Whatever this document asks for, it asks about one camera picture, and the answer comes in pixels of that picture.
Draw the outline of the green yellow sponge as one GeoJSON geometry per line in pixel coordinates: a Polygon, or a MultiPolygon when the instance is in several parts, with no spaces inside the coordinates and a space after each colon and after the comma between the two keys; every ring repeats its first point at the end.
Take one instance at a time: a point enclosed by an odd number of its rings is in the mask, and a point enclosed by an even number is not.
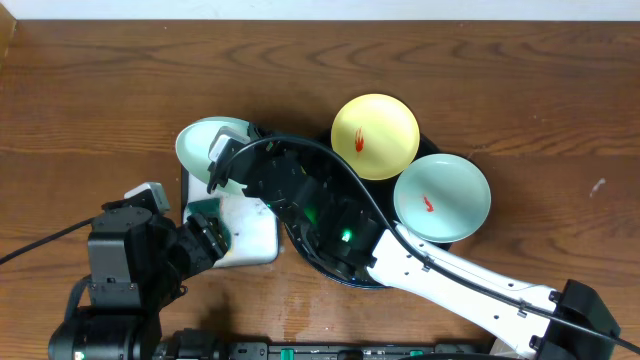
{"type": "Polygon", "coordinates": [[[222,217],[221,199],[211,198],[188,203],[183,211],[184,221],[186,221],[189,216],[196,213],[201,214],[208,221],[217,226],[227,249],[230,250],[232,245],[231,232],[222,217]]]}

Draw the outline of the pale green plate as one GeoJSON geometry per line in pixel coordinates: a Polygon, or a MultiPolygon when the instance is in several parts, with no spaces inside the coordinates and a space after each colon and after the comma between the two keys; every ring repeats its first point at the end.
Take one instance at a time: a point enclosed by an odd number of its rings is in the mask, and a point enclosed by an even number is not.
{"type": "Polygon", "coordinates": [[[492,203],[484,174],[469,160],[452,154],[423,156],[404,170],[394,187],[399,221],[416,236],[452,243],[474,234],[492,203]]]}
{"type": "Polygon", "coordinates": [[[208,167],[211,164],[208,155],[221,127],[229,127],[246,135],[249,123],[225,116],[203,118],[184,128],[176,139],[176,155],[187,172],[188,182],[184,186],[189,201],[211,197],[206,191],[210,177],[208,167]]]}

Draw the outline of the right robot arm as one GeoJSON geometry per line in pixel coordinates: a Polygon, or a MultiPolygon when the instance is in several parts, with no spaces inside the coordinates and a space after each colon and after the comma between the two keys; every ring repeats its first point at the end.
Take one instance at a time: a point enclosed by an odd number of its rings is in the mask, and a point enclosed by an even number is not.
{"type": "Polygon", "coordinates": [[[262,200],[313,266],[345,282],[366,273],[475,323],[527,359],[607,359],[620,329],[595,290],[508,278],[389,220],[355,171],[315,140],[224,125],[207,145],[210,189],[262,200]]]}

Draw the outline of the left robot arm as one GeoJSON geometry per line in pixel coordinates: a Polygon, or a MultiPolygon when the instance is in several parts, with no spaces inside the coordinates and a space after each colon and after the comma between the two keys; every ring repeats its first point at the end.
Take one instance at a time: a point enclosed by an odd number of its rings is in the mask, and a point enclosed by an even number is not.
{"type": "Polygon", "coordinates": [[[111,209],[92,222],[90,273],[69,297],[51,336],[51,359],[150,359],[162,333],[159,314],[187,292],[184,280],[228,251],[221,223],[201,214],[176,226],[141,207],[111,209]]]}

